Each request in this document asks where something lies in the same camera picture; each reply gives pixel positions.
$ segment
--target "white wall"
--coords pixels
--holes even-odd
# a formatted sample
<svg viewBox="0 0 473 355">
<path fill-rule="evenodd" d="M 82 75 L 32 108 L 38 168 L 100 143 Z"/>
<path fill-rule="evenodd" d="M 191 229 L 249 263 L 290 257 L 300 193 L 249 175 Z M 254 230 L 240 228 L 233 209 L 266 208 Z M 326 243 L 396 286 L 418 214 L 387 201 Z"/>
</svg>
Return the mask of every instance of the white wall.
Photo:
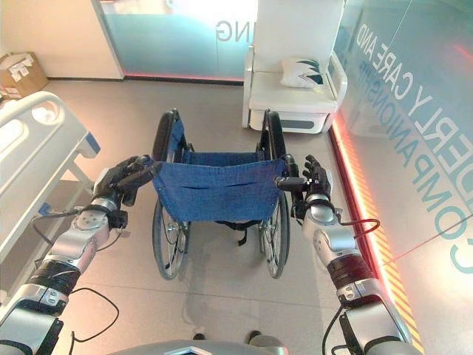
<svg viewBox="0 0 473 355">
<path fill-rule="evenodd" d="M 53 78 L 123 78 L 94 0 L 0 1 L 0 50 L 35 52 Z"/>
</svg>

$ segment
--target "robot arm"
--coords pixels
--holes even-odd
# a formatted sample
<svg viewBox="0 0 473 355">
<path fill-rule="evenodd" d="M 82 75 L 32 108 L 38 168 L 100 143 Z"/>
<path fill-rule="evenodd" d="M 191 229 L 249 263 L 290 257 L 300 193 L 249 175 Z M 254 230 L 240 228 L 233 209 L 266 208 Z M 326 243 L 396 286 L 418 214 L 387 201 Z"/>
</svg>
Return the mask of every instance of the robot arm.
<svg viewBox="0 0 473 355">
<path fill-rule="evenodd" d="M 305 167 L 307 171 L 303 174 L 307 181 L 295 176 L 283 177 L 276 180 L 276 185 L 285 191 L 306 192 L 303 202 L 296 201 L 298 206 L 305 207 L 302 233 L 313 241 L 336 287 L 344 309 L 339 321 L 350 352 L 419 354 L 411 345 L 401 315 L 361 256 L 352 231 L 338 221 L 340 210 L 330 202 L 329 175 L 310 155 Z"/>
<path fill-rule="evenodd" d="M 41 266 L 0 309 L 0 354 L 51 354 L 63 323 L 58 319 L 78 278 L 86 271 L 109 230 L 124 228 L 137 189 L 159 169 L 147 156 L 106 170 L 95 184 L 92 202 L 54 243 Z"/>
</svg>

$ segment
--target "silver metal arm segment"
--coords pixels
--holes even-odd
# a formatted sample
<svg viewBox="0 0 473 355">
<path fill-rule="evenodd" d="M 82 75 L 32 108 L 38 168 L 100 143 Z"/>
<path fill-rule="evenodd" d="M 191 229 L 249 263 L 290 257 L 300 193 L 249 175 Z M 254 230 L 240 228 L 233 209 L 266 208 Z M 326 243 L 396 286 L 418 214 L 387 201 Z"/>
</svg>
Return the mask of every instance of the silver metal arm segment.
<svg viewBox="0 0 473 355">
<path fill-rule="evenodd" d="M 328 200 L 321 195 L 316 199 Z M 340 323 L 353 354 L 419 354 L 410 345 L 406 323 L 363 261 L 352 231 L 339 224 L 333 209 L 324 204 L 312 205 L 306 212 L 302 231 L 313 241 L 346 309 Z M 409 345 L 398 346 L 402 352 L 391 352 L 394 349 L 394 345 L 389 345 L 391 342 Z"/>
<path fill-rule="evenodd" d="M 102 206 L 103 200 L 94 200 L 91 206 Z M 0 354 L 50 354 L 62 328 L 58 316 L 77 279 L 108 238 L 105 211 L 82 211 L 73 220 L 28 283 L 0 308 Z"/>
</svg>

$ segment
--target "wheelchair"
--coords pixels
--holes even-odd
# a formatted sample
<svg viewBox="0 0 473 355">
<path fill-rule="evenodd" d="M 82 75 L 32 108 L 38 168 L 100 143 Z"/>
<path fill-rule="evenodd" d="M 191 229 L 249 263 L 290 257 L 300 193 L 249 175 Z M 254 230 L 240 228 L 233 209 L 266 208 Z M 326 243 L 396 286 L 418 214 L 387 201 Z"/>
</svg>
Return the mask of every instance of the wheelchair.
<svg viewBox="0 0 473 355">
<path fill-rule="evenodd" d="M 195 152 L 187 143 L 176 109 L 160 120 L 152 150 L 160 162 L 153 180 L 157 191 L 152 244 L 161 276 L 174 279 L 188 253 L 191 224 L 215 221 L 243 231 L 257 225 L 260 251 L 270 275 L 277 279 L 290 245 L 289 210 L 285 193 L 274 179 L 286 176 L 285 142 L 277 112 L 265 112 L 255 152 Z"/>
</svg>

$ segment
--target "orange led light strip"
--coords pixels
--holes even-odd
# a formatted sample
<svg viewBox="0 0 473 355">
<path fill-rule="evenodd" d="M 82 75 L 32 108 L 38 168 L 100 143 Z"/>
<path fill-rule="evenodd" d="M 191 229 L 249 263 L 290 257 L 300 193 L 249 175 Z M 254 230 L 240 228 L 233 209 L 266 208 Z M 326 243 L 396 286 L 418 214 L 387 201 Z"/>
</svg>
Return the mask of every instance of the orange led light strip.
<svg viewBox="0 0 473 355">
<path fill-rule="evenodd" d="M 361 168 L 358 156 L 345 128 L 344 119 L 341 117 L 336 118 L 332 127 L 361 218 L 379 219 L 375 202 L 364 178 L 363 169 Z M 367 240 L 379 271 L 378 274 L 381 282 L 384 284 L 389 297 L 394 302 L 399 313 L 404 318 L 412 335 L 412 344 L 422 354 L 425 354 L 421 336 L 419 335 L 414 316 L 412 315 L 412 309 L 409 306 L 409 300 L 407 299 L 406 291 L 402 284 L 401 275 L 398 272 L 396 264 L 391 261 L 393 258 L 391 247 L 389 246 L 383 227 L 380 226 L 374 232 L 369 233 Z"/>
</svg>

